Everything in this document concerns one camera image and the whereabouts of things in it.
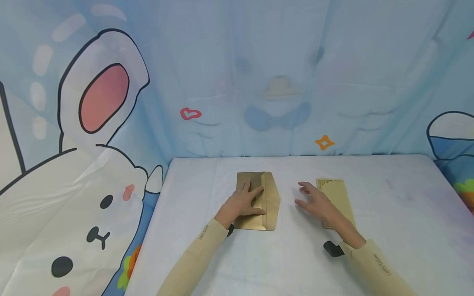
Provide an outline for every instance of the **table surface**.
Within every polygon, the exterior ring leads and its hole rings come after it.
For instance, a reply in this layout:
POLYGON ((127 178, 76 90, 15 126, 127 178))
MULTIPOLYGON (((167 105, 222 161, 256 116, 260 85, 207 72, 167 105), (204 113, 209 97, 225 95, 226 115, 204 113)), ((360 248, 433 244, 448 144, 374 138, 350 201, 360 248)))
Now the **table surface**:
POLYGON ((294 204, 298 181, 343 179, 359 231, 422 295, 474 290, 474 217, 422 155, 174 159, 126 295, 154 296, 168 272, 235 190, 237 172, 270 171, 281 203, 275 231, 235 230, 193 295, 368 295, 340 238, 294 204))

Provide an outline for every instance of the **gold card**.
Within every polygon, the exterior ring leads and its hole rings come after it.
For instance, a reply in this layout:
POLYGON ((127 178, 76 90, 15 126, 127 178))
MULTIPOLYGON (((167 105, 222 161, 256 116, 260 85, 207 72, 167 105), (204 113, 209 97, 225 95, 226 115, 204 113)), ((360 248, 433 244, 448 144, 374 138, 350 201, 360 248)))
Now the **gold card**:
MULTIPOLYGON (((355 226, 354 214, 351 203, 347 197, 347 190, 344 180, 340 179, 316 179, 318 189, 326 194, 331 203, 355 226)), ((331 225, 323 223, 324 227, 334 229, 331 225)))
POLYGON ((262 193, 257 195, 252 202, 252 207, 264 209, 265 215, 239 216, 234 221, 235 228, 249 230, 275 230, 278 209, 280 208, 280 195, 276 188, 273 175, 269 171, 237 173, 237 189, 241 189, 245 182, 250 180, 250 190, 263 186, 262 193))

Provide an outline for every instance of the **beige arm sleeve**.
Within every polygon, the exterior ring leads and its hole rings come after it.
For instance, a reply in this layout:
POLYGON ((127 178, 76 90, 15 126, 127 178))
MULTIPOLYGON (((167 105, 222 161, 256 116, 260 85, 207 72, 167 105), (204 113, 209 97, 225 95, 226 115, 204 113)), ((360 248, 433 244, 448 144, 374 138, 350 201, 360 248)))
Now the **beige arm sleeve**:
POLYGON ((375 296, 416 296, 413 289, 389 265, 373 240, 360 249, 353 249, 344 242, 341 248, 352 269, 367 283, 375 296))
POLYGON ((191 295, 228 230, 212 219, 170 271, 156 296, 191 295))

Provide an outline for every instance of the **left hand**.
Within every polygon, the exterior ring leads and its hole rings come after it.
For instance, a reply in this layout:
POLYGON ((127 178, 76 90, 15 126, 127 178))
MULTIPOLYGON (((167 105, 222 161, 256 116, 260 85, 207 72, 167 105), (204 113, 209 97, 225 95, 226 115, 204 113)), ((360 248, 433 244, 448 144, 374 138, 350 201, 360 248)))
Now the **left hand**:
POLYGON ((250 180, 247 180, 240 190, 234 191, 214 217, 226 229, 239 216, 265 215, 265 210, 252 207, 252 200, 264 190, 263 186, 248 192, 249 189, 250 180))

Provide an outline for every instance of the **hand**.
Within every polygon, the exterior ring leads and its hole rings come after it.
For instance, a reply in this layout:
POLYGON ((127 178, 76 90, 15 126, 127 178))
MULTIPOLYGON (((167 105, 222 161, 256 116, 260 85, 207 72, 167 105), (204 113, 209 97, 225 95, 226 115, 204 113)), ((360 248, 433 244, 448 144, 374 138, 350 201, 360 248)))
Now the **hand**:
POLYGON ((301 186, 300 191, 308 194, 310 198, 308 202, 296 199, 295 203, 305 209, 313 217, 329 223, 342 216, 341 212, 331 203, 329 198, 311 183, 299 182, 298 184, 301 186))
POLYGON ((331 224, 342 240, 355 249, 365 245, 365 238, 357 231, 344 215, 331 203, 326 194, 308 182, 299 182, 300 191, 310 195, 309 202, 296 199, 295 203, 305 209, 313 217, 331 224))
POLYGON ((240 190, 234 191, 234 194, 227 199, 214 217, 226 229, 239 216, 265 215, 265 210, 252 207, 252 200, 264 190, 263 186, 255 188, 251 192, 248 192, 249 189, 250 180, 245 182, 240 190))

